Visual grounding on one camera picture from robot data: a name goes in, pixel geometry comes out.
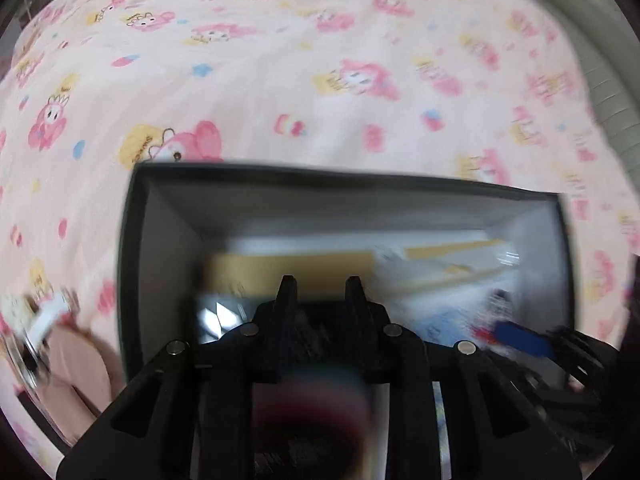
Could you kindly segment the grey bed frame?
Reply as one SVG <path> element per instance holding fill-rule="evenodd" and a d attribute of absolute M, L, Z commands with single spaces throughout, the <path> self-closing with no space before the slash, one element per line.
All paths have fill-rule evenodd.
<path fill-rule="evenodd" d="M 628 176 L 639 181 L 639 48 L 588 0 L 535 0 L 567 33 L 589 88 L 597 123 Z"/>

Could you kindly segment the black purple card box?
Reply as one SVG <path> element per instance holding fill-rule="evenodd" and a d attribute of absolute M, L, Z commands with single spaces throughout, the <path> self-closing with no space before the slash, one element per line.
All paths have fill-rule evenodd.
<path fill-rule="evenodd" d="M 359 373 L 340 300 L 299 300 L 282 379 L 255 388 L 253 479 L 382 479 L 386 390 Z"/>

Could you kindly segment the yellow glass book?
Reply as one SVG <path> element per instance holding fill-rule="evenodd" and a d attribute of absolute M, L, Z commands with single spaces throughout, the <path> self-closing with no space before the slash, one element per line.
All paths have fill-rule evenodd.
<path fill-rule="evenodd" d="M 204 266 L 206 292 L 258 298 L 274 294 L 285 275 L 292 275 L 307 295 L 333 295 L 351 276 L 382 292 L 423 287 L 499 273 L 518 263 L 505 240 L 479 240 L 418 247 L 375 247 L 334 252 L 250 255 L 218 252 Z"/>

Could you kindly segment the brown face mask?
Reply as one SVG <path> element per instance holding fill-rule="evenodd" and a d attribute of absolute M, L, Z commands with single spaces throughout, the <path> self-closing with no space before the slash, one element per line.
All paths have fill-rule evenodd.
<path fill-rule="evenodd" d="M 48 366 L 36 396 L 61 436 L 75 444 L 124 388 L 117 356 L 104 344 L 66 326 L 50 331 Z"/>

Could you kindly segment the black storage box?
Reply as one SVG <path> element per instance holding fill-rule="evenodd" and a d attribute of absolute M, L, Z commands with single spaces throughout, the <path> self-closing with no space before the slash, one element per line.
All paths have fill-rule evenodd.
<path fill-rule="evenodd" d="M 402 174 L 145 162 L 131 174 L 118 256 L 118 336 L 132 377 L 178 338 L 203 339 L 201 292 L 248 312 L 296 278 L 305 298 L 340 296 L 427 249 L 494 240 L 515 268 L 521 322 L 573 326 L 570 242 L 559 196 Z"/>

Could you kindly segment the pink cartoon print blanket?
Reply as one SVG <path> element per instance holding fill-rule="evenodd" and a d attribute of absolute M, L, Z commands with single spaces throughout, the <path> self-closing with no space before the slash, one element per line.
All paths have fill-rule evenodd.
<path fill-rule="evenodd" d="M 73 289 L 111 351 L 130 171 L 200 122 L 225 160 L 564 194 L 578 326 L 622 340 L 639 196 L 535 0 L 53 0 L 1 76 L 2 292 Z"/>

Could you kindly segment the blue cartoon puzzle pack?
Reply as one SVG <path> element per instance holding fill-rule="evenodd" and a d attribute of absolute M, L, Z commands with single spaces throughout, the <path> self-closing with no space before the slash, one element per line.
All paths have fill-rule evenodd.
<path fill-rule="evenodd" d="M 512 358 L 514 352 L 498 344 L 492 331 L 498 322 L 520 319 L 518 293 L 510 278 L 471 283 L 378 298 L 390 319 L 421 339 L 452 347 L 462 340 Z"/>

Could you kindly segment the clear plastic accessory bag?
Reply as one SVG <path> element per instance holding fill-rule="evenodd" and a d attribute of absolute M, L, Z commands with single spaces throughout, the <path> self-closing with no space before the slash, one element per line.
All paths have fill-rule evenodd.
<path fill-rule="evenodd" d="M 40 302 L 27 295 L 1 295 L 1 339 L 15 374 L 26 388 L 37 388 L 49 365 L 42 356 L 53 327 L 78 310 L 74 295 L 63 288 Z"/>

